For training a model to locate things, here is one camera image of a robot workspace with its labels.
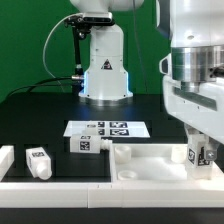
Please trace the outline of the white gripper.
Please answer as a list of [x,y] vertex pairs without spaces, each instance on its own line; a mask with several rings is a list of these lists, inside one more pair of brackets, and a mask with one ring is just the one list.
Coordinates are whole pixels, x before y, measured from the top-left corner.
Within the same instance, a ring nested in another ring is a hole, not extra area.
[[208,135],[205,136],[204,159],[205,164],[211,166],[217,159],[218,142],[224,144],[224,78],[202,83],[198,93],[189,93],[182,91],[180,82],[172,79],[171,54],[160,60],[159,70],[163,74],[167,113],[185,123],[189,144],[193,143],[197,130]]

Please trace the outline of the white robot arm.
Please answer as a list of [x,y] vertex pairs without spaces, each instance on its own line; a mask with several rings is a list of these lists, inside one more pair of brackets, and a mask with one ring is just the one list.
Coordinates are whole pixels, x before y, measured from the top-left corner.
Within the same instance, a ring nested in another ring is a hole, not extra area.
[[[70,0],[92,33],[90,67],[79,96],[92,102],[129,98],[121,61],[123,33],[114,11],[144,0]],[[171,39],[163,77],[165,108],[190,129],[224,144],[224,0],[156,0],[157,29]]]

